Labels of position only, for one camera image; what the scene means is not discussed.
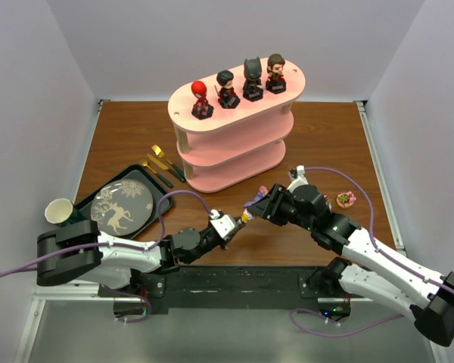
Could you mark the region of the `ice cream cone bear toy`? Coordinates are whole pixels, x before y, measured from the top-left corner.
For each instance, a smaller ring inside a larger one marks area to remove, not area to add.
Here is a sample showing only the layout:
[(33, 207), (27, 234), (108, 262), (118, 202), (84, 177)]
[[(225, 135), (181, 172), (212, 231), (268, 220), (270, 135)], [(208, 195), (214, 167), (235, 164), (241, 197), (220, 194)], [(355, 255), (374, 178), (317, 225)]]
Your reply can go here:
[(256, 216), (245, 209), (241, 215), (241, 222), (247, 224), (248, 222), (254, 220)]

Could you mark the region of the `pink bear strawberry tart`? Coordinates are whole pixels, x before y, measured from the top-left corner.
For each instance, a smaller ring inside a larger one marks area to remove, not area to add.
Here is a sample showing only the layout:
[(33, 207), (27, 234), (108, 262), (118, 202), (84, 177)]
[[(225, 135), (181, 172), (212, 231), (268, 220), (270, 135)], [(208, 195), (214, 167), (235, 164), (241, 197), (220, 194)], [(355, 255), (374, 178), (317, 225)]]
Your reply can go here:
[(342, 209), (350, 208), (356, 200), (357, 197), (352, 191), (340, 193), (336, 197), (336, 203)]

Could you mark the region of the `red spider hero figure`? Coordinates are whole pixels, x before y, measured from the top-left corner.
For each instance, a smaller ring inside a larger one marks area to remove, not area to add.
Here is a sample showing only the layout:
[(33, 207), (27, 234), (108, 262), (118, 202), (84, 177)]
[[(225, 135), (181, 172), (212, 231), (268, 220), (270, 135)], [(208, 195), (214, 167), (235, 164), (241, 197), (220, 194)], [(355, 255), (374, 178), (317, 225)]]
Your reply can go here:
[(196, 101), (192, 107), (191, 114), (197, 119), (208, 119), (213, 115), (214, 107), (207, 100), (207, 87), (200, 81), (194, 81), (191, 84), (192, 94)]

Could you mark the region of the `black haired red figure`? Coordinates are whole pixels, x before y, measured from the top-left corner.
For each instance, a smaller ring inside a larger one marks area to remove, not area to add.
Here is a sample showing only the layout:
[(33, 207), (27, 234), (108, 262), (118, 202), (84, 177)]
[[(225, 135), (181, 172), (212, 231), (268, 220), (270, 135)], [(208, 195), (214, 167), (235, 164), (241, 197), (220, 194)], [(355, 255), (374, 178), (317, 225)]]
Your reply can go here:
[(223, 70), (216, 75), (216, 82), (220, 90), (214, 86), (219, 105), (224, 109), (235, 109), (240, 104), (240, 98), (235, 93), (233, 86), (234, 74), (229, 70)]

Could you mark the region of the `dark bat hero figure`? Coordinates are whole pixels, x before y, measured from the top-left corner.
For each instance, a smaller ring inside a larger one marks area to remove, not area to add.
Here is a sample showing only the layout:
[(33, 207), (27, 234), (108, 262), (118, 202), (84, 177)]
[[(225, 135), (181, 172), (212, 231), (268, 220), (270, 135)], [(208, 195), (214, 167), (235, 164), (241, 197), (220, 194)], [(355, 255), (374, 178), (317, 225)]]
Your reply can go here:
[(243, 97), (250, 101), (259, 101), (263, 98), (261, 88), (262, 64), (259, 57), (244, 60)]

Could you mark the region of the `brown haired hero figure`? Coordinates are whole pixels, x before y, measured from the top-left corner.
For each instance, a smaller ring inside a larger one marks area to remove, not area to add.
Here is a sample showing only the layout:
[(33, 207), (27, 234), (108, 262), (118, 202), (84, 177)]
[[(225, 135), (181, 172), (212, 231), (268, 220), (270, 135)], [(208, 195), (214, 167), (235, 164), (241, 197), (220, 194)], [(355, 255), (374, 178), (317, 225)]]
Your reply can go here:
[(283, 69), (285, 59), (280, 54), (271, 54), (267, 60), (266, 90), (273, 94), (280, 94), (286, 91), (287, 83), (284, 78)]

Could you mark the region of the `pink bear cake square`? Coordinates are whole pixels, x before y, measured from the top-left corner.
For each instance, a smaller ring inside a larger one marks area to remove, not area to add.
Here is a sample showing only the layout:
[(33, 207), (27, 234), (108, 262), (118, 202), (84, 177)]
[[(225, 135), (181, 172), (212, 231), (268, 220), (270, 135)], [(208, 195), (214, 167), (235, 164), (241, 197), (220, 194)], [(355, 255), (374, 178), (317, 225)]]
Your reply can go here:
[(332, 209), (331, 198), (330, 198), (327, 194), (325, 194), (324, 197), (325, 197), (325, 202), (326, 202), (328, 208), (329, 208), (329, 209)]

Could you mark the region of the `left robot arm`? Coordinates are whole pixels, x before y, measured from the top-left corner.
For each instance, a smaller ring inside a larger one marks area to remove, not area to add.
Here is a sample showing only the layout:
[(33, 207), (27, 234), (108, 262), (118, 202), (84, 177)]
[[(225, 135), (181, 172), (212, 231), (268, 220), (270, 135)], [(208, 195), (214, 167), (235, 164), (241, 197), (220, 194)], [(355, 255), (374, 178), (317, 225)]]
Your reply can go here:
[(244, 226), (241, 217), (220, 213), (201, 231), (183, 228), (156, 244), (114, 237), (89, 220), (68, 225), (37, 238), (36, 283), (53, 287), (81, 280), (120, 289), (134, 275), (164, 275), (217, 247), (224, 250)]

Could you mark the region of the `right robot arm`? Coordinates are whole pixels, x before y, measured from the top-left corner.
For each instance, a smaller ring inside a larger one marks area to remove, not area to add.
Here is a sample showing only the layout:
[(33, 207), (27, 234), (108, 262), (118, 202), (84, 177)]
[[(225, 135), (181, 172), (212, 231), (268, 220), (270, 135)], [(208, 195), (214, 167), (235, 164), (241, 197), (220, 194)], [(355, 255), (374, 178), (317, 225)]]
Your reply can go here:
[(433, 343), (453, 342), (454, 271), (444, 275), (387, 247), (359, 223), (332, 212), (313, 185), (275, 185), (248, 203), (241, 218), (256, 217), (306, 229), (320, 247), (338, 255), (324, 272), (334, 285), (398, 312)]

